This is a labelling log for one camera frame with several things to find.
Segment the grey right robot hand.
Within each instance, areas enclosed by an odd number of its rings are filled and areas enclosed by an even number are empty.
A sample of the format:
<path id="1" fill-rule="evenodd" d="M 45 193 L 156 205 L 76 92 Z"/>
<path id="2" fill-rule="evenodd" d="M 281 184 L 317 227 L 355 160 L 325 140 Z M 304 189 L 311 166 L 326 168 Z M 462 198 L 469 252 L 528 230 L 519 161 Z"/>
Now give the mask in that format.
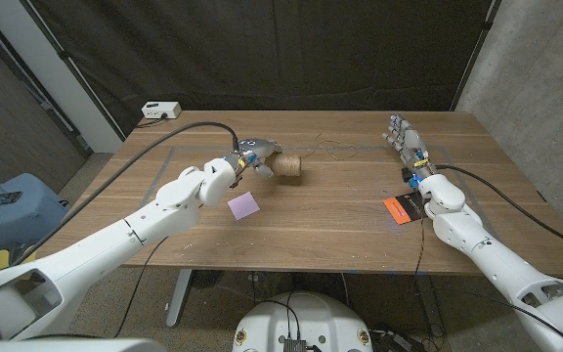
<path id="1" fill-rule="evenodd" d="M 388 132 L 382 137 L 399 154 L 405 166 L 404 181 L 409 182 L 414 188 L 425 178 L 432 176 L 436 169 L 429 160 L 426 145 L 421 140 L 418 132 L 411 124 L 399 114 L 390 116 Z"/>

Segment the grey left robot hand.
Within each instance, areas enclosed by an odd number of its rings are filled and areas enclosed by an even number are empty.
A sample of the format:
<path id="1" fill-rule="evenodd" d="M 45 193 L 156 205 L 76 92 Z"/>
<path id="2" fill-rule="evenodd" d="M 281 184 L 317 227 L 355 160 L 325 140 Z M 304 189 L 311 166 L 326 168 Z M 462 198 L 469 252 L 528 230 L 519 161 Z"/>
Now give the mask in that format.
<path id="1" fill-rule="evenodd" d="M 259 176 L 273 177 L 275 173 L 265 161 L 281 151 L 282 146 L 275 140 L 245 139 L 238 143 L 238 148 L 230 152 L 225 160 L 233 167 L 237 178 L 247 167 L 252 167 Z"/>

